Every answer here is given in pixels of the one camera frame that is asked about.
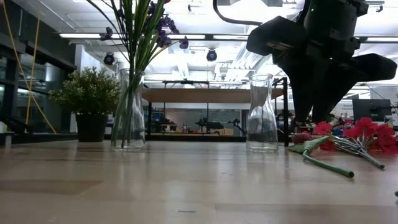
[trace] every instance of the ceiling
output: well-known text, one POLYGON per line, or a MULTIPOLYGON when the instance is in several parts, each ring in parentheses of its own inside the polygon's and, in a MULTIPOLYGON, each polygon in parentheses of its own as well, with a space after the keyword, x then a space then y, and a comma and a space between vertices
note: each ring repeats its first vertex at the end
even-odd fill
MULTIPOLYGON (((109 26, 107 20, 85 0, 13 0, 27 11, 38 16, 59 32, 104 32, 109 26)), ((98 3, 109 17, 113 12, 101 1, 98 3)), ((219 6, 226 17, 241 20, 265 22, 275 16, 293 17, 303 7, 303 0, 285 0, 283 7, 267 7, 261 0, 231 0, 234 4, 219 6)), ((376 12, 378 6, 371 6, 368 15, 358 19, 356 34, 360 35, 398 35, 398 1, 384 0, 384 10, 376 12)), ((230 24, 222 21, 212 8, 212 0, 172 0, 165 5, 180 33, 183 34, 248 34, 253 26, 230 24)), ((106 52, 116 52, 120 62, 125 59, 117 49, 110 47, 111 41, 78 41, 86 50, 102 59, 106 52)), ((188 50, 180 50, 174 45, 159 54, 146 70, 146 79, 151 80, 246 80, 251 70, 281 76, 280 69, 269 58, 260 57, 246 50, 245 42, 238 41, 191 41, 188 50), (214 48, 218 54, 215 62, 207 62, 206 54, 214 48)), ((390 58, 398 58, 398 44, 363 44, 356 54, 374 52, 390 58)))

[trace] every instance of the purple flower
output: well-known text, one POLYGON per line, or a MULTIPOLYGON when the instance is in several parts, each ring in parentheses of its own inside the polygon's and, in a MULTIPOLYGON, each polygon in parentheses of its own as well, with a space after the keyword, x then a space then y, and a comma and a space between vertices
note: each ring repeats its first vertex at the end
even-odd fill
POLYGON ((148 8, 148 15, 152 15, 155 13, 155 8, 156 4, 154 2, 150 2, 149 8, 148 8))
POLYGON ((187 36, 185 36, 184 39, 180 40, 180 43, 181 43, 180 44, 181 49, 187 49, 189 46, 189 41, 188 41, 187 36))
POLYGON ((124 12, 123 12, 123 9, 119 9, 119 10, 118 10, 118 13, 119 13, 119 17, 122 18, 122 19, 124 19, 124 12))
POLYGON ((173 20, 169 22, 169 29, 170 29, 172 32, 174 32, 174 31, 177 29, 177 27, 175 26, 173 20))
POLYGON ((166 47, 172 44, 172 39, 168 38, 166 31, 162 30, 159 32, 156 42, 159 44, 159 47, 166 47))
POLYGON ((170 17, 169 16, 166 16, 166 17, 164 17, 164 25, 166 26, 166 27, 168 27, 169 26, 169 23, 170 23, 170 21, 171 21, 171 19, 170 19, 170 17))
POLYGON ((106 33, 105 33, 105 34, 99 34, 99 39, 100 39, 101 41, 110 40, 110 39, 112 39, 112 35, 113 35, 113 30, 112 30, 112 28, 107 27, 107 28, 106 28, 106 33))
POLYGON ((160 21, 156 24, 155 30, 160 33, 162 31, 162 28, 164 26, 164 20, 160 19, 160 21))

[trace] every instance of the spotlight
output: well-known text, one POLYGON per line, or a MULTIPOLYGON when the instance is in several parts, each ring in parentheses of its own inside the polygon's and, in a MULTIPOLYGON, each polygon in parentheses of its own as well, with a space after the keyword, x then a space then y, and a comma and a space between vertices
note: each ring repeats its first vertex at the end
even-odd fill
POLYGON ((381 12, 381 11, 383 11, 383 5, 380 5, 379 9, 376 9, 376 12, 381 12))
POLYGON ((114 53, 108 52, 104 58, 105 65, 113 65, 115 63, 114 53))
POLYGON ((209 62, 214 62, 215 60, 217 60, 217 53, 215 49, 210 49, 209 52, 207 53, 207 61, 209 62))

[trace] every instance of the black plant pot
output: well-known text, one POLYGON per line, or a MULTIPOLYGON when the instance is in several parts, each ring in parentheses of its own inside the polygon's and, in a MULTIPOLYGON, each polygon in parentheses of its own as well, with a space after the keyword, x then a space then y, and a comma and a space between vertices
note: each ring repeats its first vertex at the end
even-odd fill
POLYGON ((80 142, 104 141, 106 115, 77 114, 77 134, 80 142))

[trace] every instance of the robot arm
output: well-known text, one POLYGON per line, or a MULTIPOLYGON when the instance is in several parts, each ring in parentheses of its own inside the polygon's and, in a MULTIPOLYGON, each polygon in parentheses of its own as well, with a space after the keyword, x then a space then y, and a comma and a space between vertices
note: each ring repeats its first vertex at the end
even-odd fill
POLYGON ((395 77, 397 64, 388 58, 353 57, 361 45, 356 20, 368 7, 364 0, 306 0, 296 22, 277 16, 250 33, 247 49, 271 54, 289 77, 299 124, 311 109, 314 122, 325 120, 357 82, 395 77))

